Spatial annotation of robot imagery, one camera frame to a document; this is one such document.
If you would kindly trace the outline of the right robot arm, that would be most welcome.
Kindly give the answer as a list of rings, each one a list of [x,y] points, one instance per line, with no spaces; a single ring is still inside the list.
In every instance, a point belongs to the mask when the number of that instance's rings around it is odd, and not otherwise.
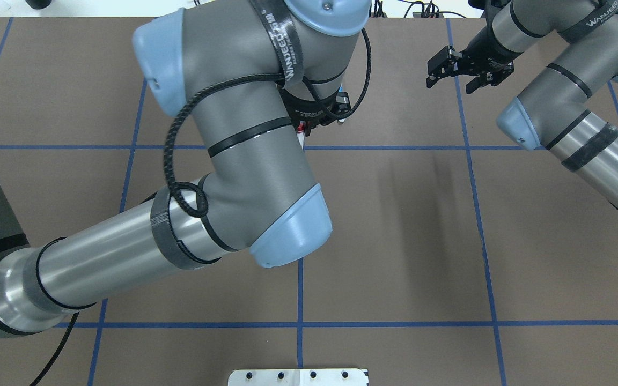
[[[556,33],[567,46],[496,118],[528,151],[544,147],[618,210],[618,128],[586,107],[609,81],[618,83],[618,1],[471,1],[485,27],[466,49],[445,46],[427,63],[427,87],[471,76],[468,94],[502,83],[513,62]]]

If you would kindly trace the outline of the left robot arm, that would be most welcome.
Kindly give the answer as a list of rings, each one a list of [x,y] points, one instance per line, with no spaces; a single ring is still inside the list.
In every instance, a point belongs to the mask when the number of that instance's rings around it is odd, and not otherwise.
[[[32,248],[0,185],[0,339],[53,328],[98,301],[249,249],[262,267],[326,242],[328,208],[295,132],[333,104],[368,1],[215,1],[135,30],[135,56],[173,117],[165,186]]]

